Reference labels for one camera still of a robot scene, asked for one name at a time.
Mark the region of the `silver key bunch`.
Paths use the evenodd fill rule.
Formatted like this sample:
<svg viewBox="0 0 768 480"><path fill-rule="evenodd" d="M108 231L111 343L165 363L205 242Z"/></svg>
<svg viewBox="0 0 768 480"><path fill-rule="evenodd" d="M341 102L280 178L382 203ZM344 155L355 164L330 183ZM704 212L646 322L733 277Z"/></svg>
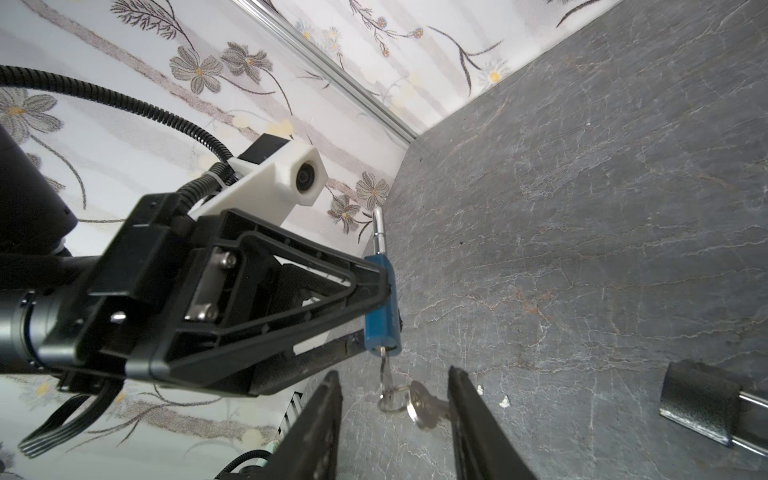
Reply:
<svg viewBox="0 0 768 480"><path fill-rule="evenodd" d="M451 418L449 403L432 395L422 383L412 381L396 385L388 350L380 347L378 353L381 358L381 393L377 404L380 411L387 414L405 412L421 430L432 430Z"/></svg>

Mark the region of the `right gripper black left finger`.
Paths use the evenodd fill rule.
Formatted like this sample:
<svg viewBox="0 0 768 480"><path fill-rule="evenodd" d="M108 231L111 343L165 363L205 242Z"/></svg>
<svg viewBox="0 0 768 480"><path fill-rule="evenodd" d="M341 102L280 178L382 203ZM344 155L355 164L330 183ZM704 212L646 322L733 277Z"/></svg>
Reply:
<svg viewBox="0 0 768 480"><path fill-rule="evenodd" d="M264 467L266 479L335 479L343 395L337 371L319 384Z"/></svg>

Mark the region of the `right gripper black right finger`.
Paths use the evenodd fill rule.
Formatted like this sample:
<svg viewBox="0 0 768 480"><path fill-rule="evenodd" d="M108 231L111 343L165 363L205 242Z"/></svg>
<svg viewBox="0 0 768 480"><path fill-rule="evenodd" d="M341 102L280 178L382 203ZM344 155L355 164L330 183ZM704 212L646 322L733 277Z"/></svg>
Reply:
<svg viewBox="0 0 768 480"><path fill-rule="evenodd" d="M449 369L447 393L457 479L536 479L466 371Z"/></svg>

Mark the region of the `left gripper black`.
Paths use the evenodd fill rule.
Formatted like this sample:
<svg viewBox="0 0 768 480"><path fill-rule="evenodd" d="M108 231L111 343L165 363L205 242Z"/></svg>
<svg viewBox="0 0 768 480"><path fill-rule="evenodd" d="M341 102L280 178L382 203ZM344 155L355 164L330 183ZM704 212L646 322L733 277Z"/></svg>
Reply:
<svg viewBox="0 0 768 480"><path fill-rule="evenodd" d="M107 251L35 255L35 366L78 393L131 379L273 395L366 351L302 341L377 307L378 267L238 210L193 220L143 197Z"/></svg>

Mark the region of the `black padlock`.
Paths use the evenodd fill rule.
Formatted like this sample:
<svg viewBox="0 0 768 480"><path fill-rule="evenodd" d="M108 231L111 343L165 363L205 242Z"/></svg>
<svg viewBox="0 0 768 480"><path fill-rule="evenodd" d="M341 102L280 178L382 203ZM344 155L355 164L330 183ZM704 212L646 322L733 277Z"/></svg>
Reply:
<svg viewBox="0 0 768 480"><path fill-rule="evenodd" d="M726 448L738 447L765 458L767 441L737 433L742 405L767 408L767 398L708 367L689 361L671 362L666 370L659 415Z"/></svg>

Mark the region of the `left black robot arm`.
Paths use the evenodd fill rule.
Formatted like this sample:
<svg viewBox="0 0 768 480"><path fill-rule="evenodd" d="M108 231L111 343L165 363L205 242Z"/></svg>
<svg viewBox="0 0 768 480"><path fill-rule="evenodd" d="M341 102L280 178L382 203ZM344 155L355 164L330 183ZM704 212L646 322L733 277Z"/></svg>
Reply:
<svg viewBox="0 0 768 480"><path fill-rule="evenodd" d="M225 396L276 393L362 352L361 333L294 347L394 296L382 264L228 208L142 197L107 250L55 254L74 217L1 137L1 370L50 374L71 393L144 381Z"/></svg>

